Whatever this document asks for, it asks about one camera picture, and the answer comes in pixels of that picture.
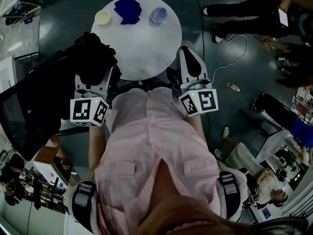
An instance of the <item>dark floor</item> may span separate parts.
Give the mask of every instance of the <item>dark floor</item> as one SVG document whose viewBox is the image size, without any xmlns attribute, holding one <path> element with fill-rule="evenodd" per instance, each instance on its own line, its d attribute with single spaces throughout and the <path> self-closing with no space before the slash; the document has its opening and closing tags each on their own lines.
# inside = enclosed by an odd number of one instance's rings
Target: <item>dark floor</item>
<svg viewBox="0 0 313 235">
<path fill-rule="evenodd" d="M 95 13 L 112 0 L 44 0 L 41 11 L 39 51 L 52 54 L 72 45 L 74 40 L 90 31 Z M 197 0 L 163 0 L 176 12 L 182 27 L 182 45 L 194 49 L 202 56 L 201 17 Z M 244 0 L 200 0 L 201 6 L 215 3 L 232 3 Z M 246 39 L 238 37 L 231 43 L 212 43 L 212 28 L 216 22 L 226 18 L 205 18 L 205 63 L 211 77 L 218 66 L 234 62 L 245 51 Z M 220 147 L 223 126 L 230 127 L 230 136 L 243 141 L 253 154 L 263 143 L 258 130 L 244 118 L 239 109 L 247 109 L 253 99 L 262 92 L 269 93 L 278 100 L 291 106 L 293 90 L 275 83 L 280 77 L 274 57 L 275 52 L 266 52 L 253 38 L 248 37 L 246 55 L 235 65 L 221 69 L 216 73 L 213 88 L 217 89 L 219 110 L 209 114 L 211 131 L 208 144 L 211 148 Z M 226 83 L 237 85 L 241 91 L 235 92 Z M 204 131 L 210 130 L 208 117 L 202 116 Z M 88 165 L 88 135 L 63 138 L 63 146 L 72 157 L 74 164 L 80 168 Z"/>
</svg>

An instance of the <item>water bottle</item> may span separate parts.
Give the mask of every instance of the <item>water bottle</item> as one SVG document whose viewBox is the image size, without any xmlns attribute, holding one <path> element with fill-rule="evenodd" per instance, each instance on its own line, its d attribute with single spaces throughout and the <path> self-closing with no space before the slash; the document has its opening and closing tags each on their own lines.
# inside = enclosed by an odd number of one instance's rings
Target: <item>water bottle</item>
<svg viewBox="0 0 313 235">
<path fill-rule="evenodd" d="M 165 8 L 156 8 L 150 15 L 149 22 L 151 25 L 160 25 L 167 17 Z"/>
<path fill-rule="evenodd" d="M 239 92 L 240 89 L 238 88 L 238 86 L 234 85 L 234 84 L 231 84 L 231 83 L 228 83 L 226 84 L 227 87 L 231 88 L 232 90 L 236 91 L 236 92 Z"/>
</svg>

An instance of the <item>white shoe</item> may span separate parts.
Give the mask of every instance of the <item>white shoe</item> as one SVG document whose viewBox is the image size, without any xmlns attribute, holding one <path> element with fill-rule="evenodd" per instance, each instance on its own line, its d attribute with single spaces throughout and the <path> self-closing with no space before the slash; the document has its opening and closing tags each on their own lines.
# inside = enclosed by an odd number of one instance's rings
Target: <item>white shoe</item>
<svg viewBox="0 0 313 235">
<path fill-rule="evenodd" d="M 207 14 L 207 7 L 203 9 L 203 13 L 204 13 L 204 15 L 208 16 L 208 14 Z"/>
<path fill-rule="evenodd" d="M 254 111 L 256 111 L 257 110 L 257 107 L 255 106 L 256 105 L 256 101 L 258 100 L 258 98 L 256 98 L 254 101 L 253 101 L 253 103 L 252 103 L 252 105 L 251 105 L 251 112 L 254 112 Z"/>
<path fill-rule="evenodd" d="M 215 34 L 215 36 L 214 36 L 214 41 L 218 44 L 218 43 L 220 43 L 221 41 L 224 41 L 225 40 L 225 38 L 220 38 L 220 37 L 218 37 L 216 34 Z"/>
<path fill-rule="evenodd" d="M 215 149 L 214 151 L 214 155 L 217 159 L 219 160 L 223 160 L 223 154 L 221 153 L 221 151 L 219 149 Z"/>
<path fill-rule="evenodd" d="M 228 137 L 228 135 L 229 135 L 229 128 L 228 128 L 228 126 L 225 126 L 223 129 L 222 138 L 224 139 L 224 138 Z"/>
</svg>

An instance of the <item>round white table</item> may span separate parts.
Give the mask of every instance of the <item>round white table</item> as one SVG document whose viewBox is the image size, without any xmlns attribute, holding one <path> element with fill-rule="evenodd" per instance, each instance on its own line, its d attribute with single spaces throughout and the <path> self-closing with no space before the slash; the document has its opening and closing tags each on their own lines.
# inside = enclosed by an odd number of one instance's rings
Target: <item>round white table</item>
<svg viewBox="0 0 313 235">
<path fill-rule="evenodd" d="M 111 26 L 103 27 L 94 22 L 91 32 L 98 35 L 103 44 L 115 49 L 122 79 L 138 81 L 159 75 L 172 64 L 181 46 L 177 15 L 162 0 L 136 0 L 142 9 L 139 22 L 121 25 L 122 17 L 114 11 L 117 1 L 103 8 L 111 13 Z M 168 16 L 155 27 L 149 25 L 149 16 L 157 7 L 166 8 Z"/>
</svg>

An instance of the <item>pink shirt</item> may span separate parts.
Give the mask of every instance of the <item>pink shirt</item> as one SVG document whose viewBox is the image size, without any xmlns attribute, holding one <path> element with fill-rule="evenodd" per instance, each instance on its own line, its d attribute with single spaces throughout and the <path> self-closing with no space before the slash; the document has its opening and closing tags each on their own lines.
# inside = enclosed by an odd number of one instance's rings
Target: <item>pink shirt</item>
<svg viewBox="0 0 313 235">
<path fill-rule="evenodd" d="M 95 171 L 95 180 L 98 194 L 106 196 L 125 230 L 128 227 L 136 231 L 147 213 L 162 159 L 181 195 L 201 200 L 221 214 L 217 161 L 206 142 L 184 121 L 182 112 L 168 88 L 157 88 L 149 94 L 132 89 L 113 101 L 106 117 L 112 135 Z M 241 190 L 247 192 L 245 176 L 239 171 L 235 176 L 241 182 Z M 242 203 L 246 197 L 247 194 L 242 196 Z"/>
</svg>

